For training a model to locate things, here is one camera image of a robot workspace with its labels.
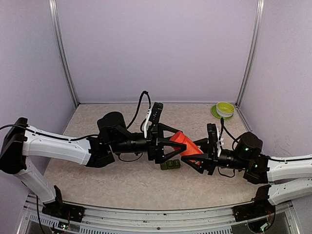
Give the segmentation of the green pill organizer box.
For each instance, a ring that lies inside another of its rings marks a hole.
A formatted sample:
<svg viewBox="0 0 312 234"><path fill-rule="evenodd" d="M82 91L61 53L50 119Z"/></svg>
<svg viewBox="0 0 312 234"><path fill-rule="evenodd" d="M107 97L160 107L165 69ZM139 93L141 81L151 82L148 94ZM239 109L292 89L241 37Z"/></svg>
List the green pill organizer box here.
<svg viewBox="0 0 312 234"><path fill-rule="evenodd" d="M160 165L161 170L179 169L180 167L181 163L179 159L167 160L166 162L161 163Z"/></svg>

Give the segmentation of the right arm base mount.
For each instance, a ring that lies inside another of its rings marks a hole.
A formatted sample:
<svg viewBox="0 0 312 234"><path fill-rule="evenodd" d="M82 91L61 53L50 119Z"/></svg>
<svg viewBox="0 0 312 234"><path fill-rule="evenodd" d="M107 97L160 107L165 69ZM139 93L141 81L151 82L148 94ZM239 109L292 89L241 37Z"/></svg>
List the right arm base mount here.
<svg viewBox="0 0 312 234"><path fill-rule="evenodd" d="M259 187L251 203L234 206L235 221L239 222L275 213L275 205L269 202L270 187L271 185Z"/></svg>

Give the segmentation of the orange pill bottle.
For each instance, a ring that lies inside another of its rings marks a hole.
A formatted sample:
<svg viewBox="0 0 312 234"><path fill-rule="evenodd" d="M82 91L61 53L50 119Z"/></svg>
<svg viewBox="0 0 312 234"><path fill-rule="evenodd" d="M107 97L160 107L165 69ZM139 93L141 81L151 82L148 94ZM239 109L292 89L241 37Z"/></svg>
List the orange pill bottle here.
<svg viewBox="0 0 312 234"><path fill-rule="evenodd" d="M175 133L170 138L170 141L186 145L186 150L183 151L182 153L180 153L181 160L183 160L186 156L203 154L203 152L200 150L200 148L193 141L191 141L186 135L184 135L182 132Z"/></svg>

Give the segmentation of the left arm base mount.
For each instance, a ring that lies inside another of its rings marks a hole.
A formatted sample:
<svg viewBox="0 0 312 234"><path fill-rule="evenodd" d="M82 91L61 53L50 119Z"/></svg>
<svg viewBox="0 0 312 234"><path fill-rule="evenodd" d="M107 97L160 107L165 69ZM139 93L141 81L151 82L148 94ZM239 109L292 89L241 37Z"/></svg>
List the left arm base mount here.
<svg viewBox="0 0 312 234"><path fill-rule="evenodd" d="M60 189L54 185L56 192L53 202L44 203L42 213L53 217L66 219L67 221L82 222L85 208L78 205L64 203Z"/></svg>

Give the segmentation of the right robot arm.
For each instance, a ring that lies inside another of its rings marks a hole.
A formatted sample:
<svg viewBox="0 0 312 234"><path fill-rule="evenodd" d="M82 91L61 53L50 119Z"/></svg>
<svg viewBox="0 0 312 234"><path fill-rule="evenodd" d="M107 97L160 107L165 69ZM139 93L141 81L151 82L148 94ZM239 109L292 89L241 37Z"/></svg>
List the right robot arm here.
<svg viewBox="0 0 312 234"><path fill-rule="evenodd" d="M311 195L312 156L271 157L261 153L263 142L252 132L245 132L233 142L231 150L222 147L222 133L215 124L207 124L207 140L197 141L202 154L183 156L181 160L199 173L212 175L216 168L241 170L243 178L259 184L254 202L249 206L253 216L260 216L271 205Z"/></svg>

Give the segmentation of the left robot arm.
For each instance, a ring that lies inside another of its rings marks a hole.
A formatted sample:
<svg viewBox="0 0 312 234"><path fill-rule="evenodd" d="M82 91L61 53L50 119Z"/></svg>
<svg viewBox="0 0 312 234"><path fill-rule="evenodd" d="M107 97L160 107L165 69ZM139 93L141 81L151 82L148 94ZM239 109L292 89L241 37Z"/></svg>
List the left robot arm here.
<svg viewBox="0 0 312 234"><path fill-rule="evenodd" d="M177 129L160 123L162 110L162 103L149 105L142 132L130 132L130 125L125 123L123 114L115 111L97 121L98 134L78 138L42 131L21 117L8 125L9 132L0 152L0 169L18 177L55 215L65 216L68 205L62 201L59 188L45 181L30 158L42 156L102 168L113 163L115 155L146 153L150 161L164 163L187 147L164 136L164 132L175 134Z"/></svg>

